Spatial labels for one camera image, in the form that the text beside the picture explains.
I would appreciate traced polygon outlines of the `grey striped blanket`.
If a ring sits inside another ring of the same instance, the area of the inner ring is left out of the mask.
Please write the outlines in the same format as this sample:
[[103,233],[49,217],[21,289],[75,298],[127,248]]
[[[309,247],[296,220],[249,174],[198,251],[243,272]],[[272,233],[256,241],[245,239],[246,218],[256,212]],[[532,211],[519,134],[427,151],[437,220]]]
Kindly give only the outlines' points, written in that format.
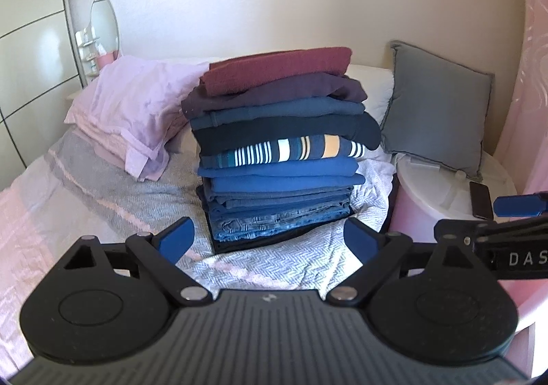
[[176,265],[213,292],[235,289],[316,289],[325,294],[361,263],[344,243],[341,220],[238,242],[214,242],[197,190],[194,151],[171,155],[159,181],[137,182],[66,132],[45,154],[51,173],[73,199],[59,208],[74,237],[118,243],[138,231],[156,233],[188,216],[194,242]]

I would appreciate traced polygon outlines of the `white bedside shelf with items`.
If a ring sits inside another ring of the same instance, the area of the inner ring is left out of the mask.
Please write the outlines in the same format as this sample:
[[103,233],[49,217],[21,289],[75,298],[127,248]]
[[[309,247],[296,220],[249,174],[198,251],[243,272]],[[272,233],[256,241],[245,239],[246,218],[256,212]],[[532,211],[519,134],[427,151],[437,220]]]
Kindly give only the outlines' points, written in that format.
[[85,76],[85,83],[90,84],[100,71],[118,58],[119,41],[104,42],[89,24],[75,34],[79,59]]

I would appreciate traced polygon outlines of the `round vanity mirror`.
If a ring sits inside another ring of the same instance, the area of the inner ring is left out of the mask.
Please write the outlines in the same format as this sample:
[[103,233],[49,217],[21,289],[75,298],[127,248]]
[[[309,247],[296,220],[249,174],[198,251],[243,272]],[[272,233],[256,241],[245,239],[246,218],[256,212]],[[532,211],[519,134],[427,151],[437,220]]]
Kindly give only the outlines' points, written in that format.
[[90,25],[100,55],[117,56],[120,47],[118,21],[111,0],[93,0]]

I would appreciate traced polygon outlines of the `pink curtain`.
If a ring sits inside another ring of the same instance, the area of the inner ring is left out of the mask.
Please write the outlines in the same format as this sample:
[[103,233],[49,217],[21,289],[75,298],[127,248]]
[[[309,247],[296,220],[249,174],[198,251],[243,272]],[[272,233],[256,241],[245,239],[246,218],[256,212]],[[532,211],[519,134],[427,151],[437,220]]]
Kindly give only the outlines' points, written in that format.
[[525,0],[522,53],[495,158],[519,193],[547,190],[547,0]]

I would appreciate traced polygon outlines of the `white sliding door wardrobe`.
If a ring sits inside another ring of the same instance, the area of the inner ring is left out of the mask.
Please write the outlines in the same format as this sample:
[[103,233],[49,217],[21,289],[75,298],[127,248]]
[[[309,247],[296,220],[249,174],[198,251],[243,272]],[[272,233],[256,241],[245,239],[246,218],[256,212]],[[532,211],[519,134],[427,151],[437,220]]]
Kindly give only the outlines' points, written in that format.
[[83,87],[68,0],[1,0],[1,186],[65,133]]

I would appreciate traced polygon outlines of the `maroon knit sweater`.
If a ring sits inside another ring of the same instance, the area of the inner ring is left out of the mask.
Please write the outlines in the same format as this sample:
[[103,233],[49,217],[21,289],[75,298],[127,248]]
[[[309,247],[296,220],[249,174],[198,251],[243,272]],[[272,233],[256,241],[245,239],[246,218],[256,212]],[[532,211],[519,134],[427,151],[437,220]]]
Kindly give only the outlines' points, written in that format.
[[208,97],[219,97],[309,73],[341,76],[346,73],[351,57],[352,50],[344,46],[242,56],[211,63],[201,76],[201,84]]

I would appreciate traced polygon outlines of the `stack of blue folded clothes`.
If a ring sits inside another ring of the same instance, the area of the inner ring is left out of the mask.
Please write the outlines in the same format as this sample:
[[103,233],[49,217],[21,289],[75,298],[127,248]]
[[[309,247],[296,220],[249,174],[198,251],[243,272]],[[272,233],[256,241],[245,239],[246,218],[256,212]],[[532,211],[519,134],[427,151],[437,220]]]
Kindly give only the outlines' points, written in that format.
[[350,66],[238,94],[183,101],[199,151],[197,192],[214,242],[231,243],[328,224],[353,212],[359,163],[380,147],[389,71]]

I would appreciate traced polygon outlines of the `round white bedside table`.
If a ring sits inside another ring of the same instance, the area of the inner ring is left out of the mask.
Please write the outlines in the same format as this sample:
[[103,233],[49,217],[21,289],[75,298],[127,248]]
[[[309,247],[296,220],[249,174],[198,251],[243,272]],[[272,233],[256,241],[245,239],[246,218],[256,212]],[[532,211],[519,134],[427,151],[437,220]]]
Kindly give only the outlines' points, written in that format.
[[415,241],[434,240],[442,219],[472,220],[470,180],[437,164],[411,156],[397,157],[398,193],[389,229]]

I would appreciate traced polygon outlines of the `grey square cushion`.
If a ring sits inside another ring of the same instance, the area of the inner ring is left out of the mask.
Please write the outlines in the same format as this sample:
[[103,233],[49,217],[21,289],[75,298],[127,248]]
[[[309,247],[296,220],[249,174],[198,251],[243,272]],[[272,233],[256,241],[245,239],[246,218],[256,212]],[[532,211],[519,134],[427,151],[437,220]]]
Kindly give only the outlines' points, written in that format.
[[494,75],[392,41],[394,88],[381,124],[382,147],[481,178]]

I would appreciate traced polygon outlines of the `lilac pillow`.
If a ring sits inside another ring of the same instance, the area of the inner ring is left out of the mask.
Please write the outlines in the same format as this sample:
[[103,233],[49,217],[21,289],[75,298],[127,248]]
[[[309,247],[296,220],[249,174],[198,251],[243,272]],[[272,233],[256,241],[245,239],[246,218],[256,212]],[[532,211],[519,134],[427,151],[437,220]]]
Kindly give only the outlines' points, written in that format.
[[169,162],[166,143],[187,123],[181,102],[208,69],[207,62],[123,56],[75,98],[65,123],[137,181],[157,181]]

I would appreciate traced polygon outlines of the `black smartphone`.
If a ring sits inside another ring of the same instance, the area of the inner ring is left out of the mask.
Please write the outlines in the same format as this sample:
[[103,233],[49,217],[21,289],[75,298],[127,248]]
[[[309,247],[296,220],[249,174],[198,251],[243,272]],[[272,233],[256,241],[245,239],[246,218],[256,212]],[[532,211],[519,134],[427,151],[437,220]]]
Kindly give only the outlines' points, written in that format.
[[488,186],[469,182],[472,215],[481,220],[492,221],[494,214]]

